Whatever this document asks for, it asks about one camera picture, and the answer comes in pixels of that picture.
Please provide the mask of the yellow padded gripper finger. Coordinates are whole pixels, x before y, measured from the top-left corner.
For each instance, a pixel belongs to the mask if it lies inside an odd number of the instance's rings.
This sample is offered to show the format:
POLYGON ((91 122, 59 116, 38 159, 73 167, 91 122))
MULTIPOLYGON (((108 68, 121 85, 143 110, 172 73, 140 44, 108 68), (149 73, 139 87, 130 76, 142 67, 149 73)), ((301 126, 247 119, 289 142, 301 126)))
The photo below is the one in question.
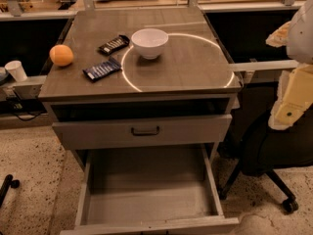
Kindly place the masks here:
POLYGON ((286 130, 313 104, 313 65, 300 64, 292 71, 284 70, 277 96, 268 125, 275 130, 286 130))
POLYGON ((284 23, 273 33, 271 33, 265 40, 266 44, 276 48, 286 46, 288 43, 290 24, 290 22, 284 23))

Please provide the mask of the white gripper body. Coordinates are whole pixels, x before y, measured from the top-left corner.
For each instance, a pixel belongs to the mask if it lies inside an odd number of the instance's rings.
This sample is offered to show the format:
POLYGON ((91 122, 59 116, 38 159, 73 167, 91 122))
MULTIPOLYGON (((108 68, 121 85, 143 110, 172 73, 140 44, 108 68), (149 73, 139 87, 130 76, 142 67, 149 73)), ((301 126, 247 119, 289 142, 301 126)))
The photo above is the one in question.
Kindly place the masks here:
POLYGON ((313 0, 307 0, 291 19, 287 54, 299 63, 313 64, 313 0))

